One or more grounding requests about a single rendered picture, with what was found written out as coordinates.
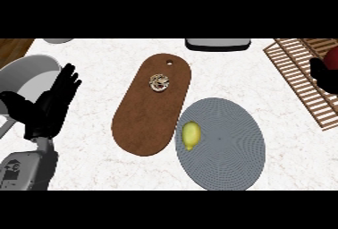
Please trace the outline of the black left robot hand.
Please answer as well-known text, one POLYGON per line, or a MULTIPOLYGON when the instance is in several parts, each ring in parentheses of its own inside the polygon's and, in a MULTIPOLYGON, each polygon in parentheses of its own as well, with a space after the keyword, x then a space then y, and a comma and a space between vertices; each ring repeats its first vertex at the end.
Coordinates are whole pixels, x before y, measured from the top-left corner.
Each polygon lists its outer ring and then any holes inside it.
POLYGON ((56 76, 51 90, 45 91, 36 102, 31 102, 17 92, 0 93, 9 116, 25 124, 24 139, 39 137, 54 139, 61 132, 70 103, 82 85, 76 66, 67 64, 56 76))

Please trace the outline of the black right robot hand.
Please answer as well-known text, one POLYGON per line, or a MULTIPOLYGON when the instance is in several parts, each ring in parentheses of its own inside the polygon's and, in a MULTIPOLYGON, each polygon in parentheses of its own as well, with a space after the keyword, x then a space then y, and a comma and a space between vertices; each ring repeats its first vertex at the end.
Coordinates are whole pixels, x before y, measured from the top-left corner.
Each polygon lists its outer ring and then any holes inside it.
POLYGON ((310 59, 310 75, 318 80, 319 87, 331 94, 338 95, 338 70, 330 70, 324 61, 310 59))

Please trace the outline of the red tomato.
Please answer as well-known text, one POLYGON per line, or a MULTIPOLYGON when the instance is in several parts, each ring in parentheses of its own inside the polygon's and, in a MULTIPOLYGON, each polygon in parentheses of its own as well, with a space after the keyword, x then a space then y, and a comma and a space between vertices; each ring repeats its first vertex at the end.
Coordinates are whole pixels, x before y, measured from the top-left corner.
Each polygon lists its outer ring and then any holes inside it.
POLYGON ((327 53, 324 63, 330 70, 338 70, 338 46, 327 53))

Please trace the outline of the wooden slatted tiered shelf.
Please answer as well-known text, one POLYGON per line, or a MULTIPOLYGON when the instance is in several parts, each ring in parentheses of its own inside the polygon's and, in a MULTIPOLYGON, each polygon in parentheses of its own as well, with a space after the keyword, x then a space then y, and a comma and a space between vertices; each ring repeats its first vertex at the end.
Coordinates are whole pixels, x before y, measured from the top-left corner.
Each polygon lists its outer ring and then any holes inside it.
POLYGON ((324 131, 338 127, 338 96, 319 88, 309 60, 337 46, 338 38, 275 38, 263 49, 324 131))

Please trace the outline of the grey round woven placemat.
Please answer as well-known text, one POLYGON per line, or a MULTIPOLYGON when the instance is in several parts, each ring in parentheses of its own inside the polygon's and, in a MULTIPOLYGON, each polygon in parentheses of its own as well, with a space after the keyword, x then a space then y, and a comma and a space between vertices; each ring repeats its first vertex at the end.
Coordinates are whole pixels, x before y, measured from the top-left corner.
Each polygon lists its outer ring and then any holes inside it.
POLYGON ((256 119, 225 98, 204 98, 186 108, 178 122, 176 151, 194 182, 210 191, 244 191, 256 183, 266 164, 266 143, 256 119), (201 127, 201 140, 188 150, 182 128, 201 127))

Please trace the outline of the grey metal pot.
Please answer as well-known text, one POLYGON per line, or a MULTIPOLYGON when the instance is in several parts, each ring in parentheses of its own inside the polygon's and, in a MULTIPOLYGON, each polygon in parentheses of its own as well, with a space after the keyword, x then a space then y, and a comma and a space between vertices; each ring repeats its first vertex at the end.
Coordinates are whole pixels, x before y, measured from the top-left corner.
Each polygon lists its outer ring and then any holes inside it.
POLYGON ((0 69, 0 93, 14 91, 31 102, 51 90, 61 65, 49 55, 21 57, 0 69))

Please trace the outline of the brown oval cutting board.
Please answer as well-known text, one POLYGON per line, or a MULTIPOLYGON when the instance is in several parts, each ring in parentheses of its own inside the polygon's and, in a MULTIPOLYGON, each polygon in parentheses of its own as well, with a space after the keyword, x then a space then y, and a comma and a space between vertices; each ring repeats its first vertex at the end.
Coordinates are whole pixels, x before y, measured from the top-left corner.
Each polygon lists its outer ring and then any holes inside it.
POLYGON ((155 54, 145 59, 111 125, 117 144, 138 156, 152 156, 170 143, 191 79, 191 66, 179 56, 155 54), (149 85, 155 74, 169 77, 160 92, 149 85))

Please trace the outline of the brown wooden panel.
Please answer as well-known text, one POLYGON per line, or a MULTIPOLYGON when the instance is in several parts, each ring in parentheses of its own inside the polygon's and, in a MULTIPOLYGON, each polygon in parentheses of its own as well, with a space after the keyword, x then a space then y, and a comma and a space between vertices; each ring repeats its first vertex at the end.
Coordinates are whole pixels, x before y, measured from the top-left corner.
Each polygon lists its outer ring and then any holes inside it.
POLYGON ((0 69, 27 55, 33 38, 0 38, 0 69))

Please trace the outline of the grey round object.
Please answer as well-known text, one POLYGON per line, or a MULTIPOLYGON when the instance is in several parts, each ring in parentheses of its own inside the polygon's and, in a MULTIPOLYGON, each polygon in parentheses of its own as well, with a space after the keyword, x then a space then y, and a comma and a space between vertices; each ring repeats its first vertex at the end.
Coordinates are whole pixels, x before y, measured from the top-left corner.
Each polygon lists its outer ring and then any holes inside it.
POLYGON ((45 41, 49 44, 64 44, 70 42, 74 38, 45 38, 45 41))

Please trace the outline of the speckled round pastry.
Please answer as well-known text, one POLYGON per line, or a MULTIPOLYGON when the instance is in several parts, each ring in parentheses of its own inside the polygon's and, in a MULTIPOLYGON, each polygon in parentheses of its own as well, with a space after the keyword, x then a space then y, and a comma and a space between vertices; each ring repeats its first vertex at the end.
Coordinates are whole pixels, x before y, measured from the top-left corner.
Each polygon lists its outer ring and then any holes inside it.
POLYGON ((155 92, 163 92, 170 86, 170 77, 161 73, 149 78, 149 87, 155 92))

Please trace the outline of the yellow lemon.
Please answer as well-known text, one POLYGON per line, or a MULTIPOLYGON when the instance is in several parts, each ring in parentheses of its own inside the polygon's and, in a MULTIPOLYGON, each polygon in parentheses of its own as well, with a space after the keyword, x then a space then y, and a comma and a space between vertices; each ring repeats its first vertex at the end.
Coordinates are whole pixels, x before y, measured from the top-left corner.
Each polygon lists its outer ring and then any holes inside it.
POLYGON ((182 142, 185 148, 192 150, 201 140, 201 127, 197 122, 188 122, 182 127, 182 142))

